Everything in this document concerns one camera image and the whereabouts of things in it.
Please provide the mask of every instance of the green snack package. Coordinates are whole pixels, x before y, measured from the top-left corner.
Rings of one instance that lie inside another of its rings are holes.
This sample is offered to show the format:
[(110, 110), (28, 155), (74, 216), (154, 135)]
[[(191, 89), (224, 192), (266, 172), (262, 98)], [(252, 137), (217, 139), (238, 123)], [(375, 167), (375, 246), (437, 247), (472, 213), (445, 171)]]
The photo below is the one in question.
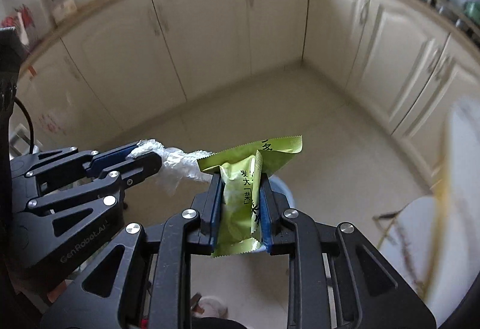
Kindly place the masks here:
[(271, 176), (301, 150), (302, 136), (272, 138), (197, 160), (200, 171), (220, 172), (225, 183), (218, 241), (212, 256), (246, 253), (260, 247), (260, 174)]

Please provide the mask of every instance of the black cable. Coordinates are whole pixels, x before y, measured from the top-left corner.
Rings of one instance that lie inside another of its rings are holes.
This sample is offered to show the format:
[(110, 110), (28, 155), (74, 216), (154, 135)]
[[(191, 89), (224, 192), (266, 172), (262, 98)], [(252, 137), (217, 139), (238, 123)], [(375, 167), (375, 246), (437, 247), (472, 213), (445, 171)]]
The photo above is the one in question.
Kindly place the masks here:
[(17, 106), (20, 107), (20, 109), (22, 110), (23, 112), (23, 115), (25, 116), (25, 118), (27, 119), (27, 122), (28, 122), (28, 130), (30, 131), (30, 149), (29, 149), (29, 153), (30, 154), (33, 154), (33, 148), (34, 148), (34, 135), (33, 135), (33, 123), (32, 123), (32, 119), (30, 118), (30, 114), (28, 113), (27, 109), (25, 108), (25, 106), (23, 105), (23, 103), (15, 96), (15, 103), (17, 103)]

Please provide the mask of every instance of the bottle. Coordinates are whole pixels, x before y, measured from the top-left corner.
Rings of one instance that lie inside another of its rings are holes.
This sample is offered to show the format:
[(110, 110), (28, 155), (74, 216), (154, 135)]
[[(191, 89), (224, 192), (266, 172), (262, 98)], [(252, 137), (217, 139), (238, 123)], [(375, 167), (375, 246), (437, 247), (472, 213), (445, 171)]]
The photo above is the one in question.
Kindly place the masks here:
[(52, 16), (57, 25), (76, 12), (75, 0), (52, 0)]

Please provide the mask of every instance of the silver screw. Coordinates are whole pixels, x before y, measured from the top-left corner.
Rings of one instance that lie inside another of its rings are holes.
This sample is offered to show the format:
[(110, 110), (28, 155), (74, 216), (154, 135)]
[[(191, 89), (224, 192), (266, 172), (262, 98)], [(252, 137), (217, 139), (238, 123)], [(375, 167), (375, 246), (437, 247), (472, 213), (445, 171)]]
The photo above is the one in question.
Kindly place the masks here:
[(285, 215), (287, 218), (293, 219), (299, 216), (299, 212), (294, 208), (288, 208), (284, 211), (283, 215)]
[(142, 227), (137, 224), (137, 223), (130, 223), (127, 225), (125, 230), (127, 233), (130, 233), (131, 235), (134, 235), (135, 233), (138, 233)]
[(115, 199), (114, 196), (112, 195), (109, 195), (109, 196), (105, 196), (104, 199), (103, 199), (103, 204), (105, 206), (111, 206), (112, 204), (114, 204), (117, 200)]
[(347, 233), (349, 235), (350, 233), (353, 233), (355, 228), (351, 223), (345, 222), (340, 225), (340, 230), (342, 230), (342, 232)]
[(188, 208), (183, 211), (181, 216), (187, 220), (191, 220), (197, 216), (197, 212), (193, 208)]

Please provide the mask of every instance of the white door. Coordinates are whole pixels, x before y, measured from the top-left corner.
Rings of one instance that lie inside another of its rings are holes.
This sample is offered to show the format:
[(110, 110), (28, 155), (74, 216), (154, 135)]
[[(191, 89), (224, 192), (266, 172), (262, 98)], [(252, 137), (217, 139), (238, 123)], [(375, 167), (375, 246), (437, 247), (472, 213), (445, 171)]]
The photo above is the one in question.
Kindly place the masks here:
[(152, 0), (121, 0), (62, 40), (123, 129), (185, 102)]
[(392, 133), (427, 83), (447, 37), (397, 0), (370, 0), (347, 91)]
[(251, 71), (302, 59), (308, 0), (248, 0)]
[(18, 98), (45, 147), (93, 149), (121, 129), (85, 82), (61, 41), (33, 63), (18, 83)]
[(246, 0), (153, 0), (188, 100), (251, 74)]
[(480, 98), (480, 64), (450, 37), (433, 76), (393, 133), (429, 184), (438, 173), (447, 115), (461, 96)]
[(310, 0), (304, 60), (345, 89), (369, 0)]

